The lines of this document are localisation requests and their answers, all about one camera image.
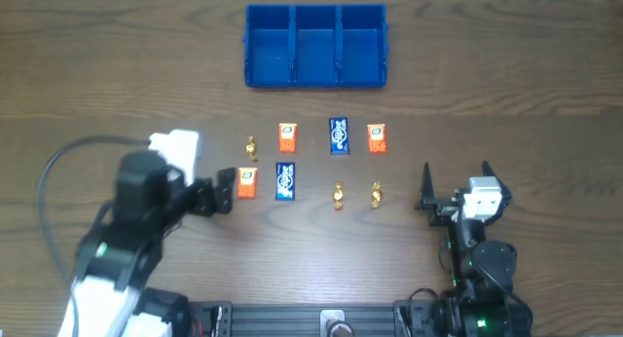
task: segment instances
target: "wood grain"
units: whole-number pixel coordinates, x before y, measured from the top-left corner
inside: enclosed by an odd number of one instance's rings
[[[388,6],[382,90],[251,90],[241,42],[248,3]],[[51,336],[66,292],[43,244],[34,187],[47,159],[86,135],[203,134],[199,174],[249,164],[259,197],[228,216],[189,216],[150,285],[235,303],[391,302],[451,283],[443,238],[413,206],[431,164],[450,195],[489,160],[515,196],[491,239],[518,251],[515,289],[533,334],[623,333],[621,0],[0,0],[0,329]],[[328,155],[327,118],[349,116],[352,154]],[[275,127],[299,124],[295,156]],[[367,154],[385,123],[389,154]],[[49,187],[67,258],[112,196],[128,149],[60,162]],[[297,163],[297,201],[274,200],[274,163]],[[333,210],[333,182],[345,208]],[[385,199],[369,208],[380,180]]]

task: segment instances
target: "white plastic part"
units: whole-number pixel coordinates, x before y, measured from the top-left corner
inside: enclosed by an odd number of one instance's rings
[[[161,317],[141,313],[131,316],[124,331],[123,337],[171,337],[173,330],[169,322],[163,322]]]
[[[71,290],[78,304],[80,337],[117,337],[123,333],[140,292],[129,286],[124,291],[114,287],[113,281],[92,276],[74,281]],[[74,307],[69,301],[58,337],[71,337],[73,327]]]
[[[201,136],[196,131],[176,129],[149,136],[149,149],[158,151],[166,162],[184,172],[186,185],[195,182],[196,163],[201,153]]]
[[[502,201],[501,187],[494,176],[469,178],[470,193],[464,194],[463,219],[486,221],[497,213]]]

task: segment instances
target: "blue plastic container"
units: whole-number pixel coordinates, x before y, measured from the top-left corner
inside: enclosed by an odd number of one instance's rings
[[[249,5],[244,78],[256,88],[379,88],[385,5]]]

